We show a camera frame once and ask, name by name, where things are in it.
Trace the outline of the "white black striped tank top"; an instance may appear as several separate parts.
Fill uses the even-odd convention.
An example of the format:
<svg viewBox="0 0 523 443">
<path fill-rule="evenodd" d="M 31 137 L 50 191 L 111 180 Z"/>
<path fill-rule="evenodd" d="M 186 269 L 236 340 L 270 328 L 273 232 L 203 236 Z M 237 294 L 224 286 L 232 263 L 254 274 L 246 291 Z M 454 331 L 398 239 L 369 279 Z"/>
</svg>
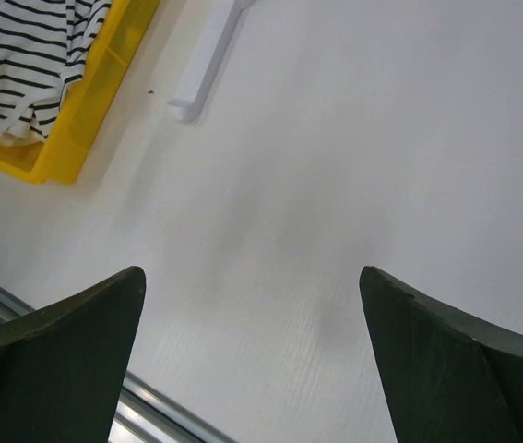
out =
<svg viewBox="0 0 523 443">
<path fill-rule="evenodd" d="M 47 140 L 111 5 L 0 1 L 0 145 Z"/>
</svg>

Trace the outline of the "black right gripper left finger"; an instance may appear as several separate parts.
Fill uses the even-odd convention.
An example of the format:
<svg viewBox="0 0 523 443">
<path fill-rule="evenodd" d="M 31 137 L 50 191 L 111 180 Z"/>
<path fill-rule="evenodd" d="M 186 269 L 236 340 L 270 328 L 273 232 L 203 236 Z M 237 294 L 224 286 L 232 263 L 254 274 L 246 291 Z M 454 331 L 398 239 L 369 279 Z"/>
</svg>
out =
<svg viewBox="0 0 523 443">
<path fill-rule="evenodd" d="M 0 322 L 0 442 L 107 441 L 145 295 L 130 267 Z"/>
</svg>

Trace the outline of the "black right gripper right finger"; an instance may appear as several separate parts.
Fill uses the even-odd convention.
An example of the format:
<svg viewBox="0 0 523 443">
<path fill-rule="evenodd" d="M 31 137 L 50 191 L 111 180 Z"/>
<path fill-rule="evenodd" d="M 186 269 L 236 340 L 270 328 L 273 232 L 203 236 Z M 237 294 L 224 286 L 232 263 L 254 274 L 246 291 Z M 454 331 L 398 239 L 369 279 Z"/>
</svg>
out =
<svg viewBox="0 0 523 443">
<path fill-rule="evenodd" d="M 399 442 L 523 442 L 523 335 L 376 267 L 359 289 Z"/>
</svg>

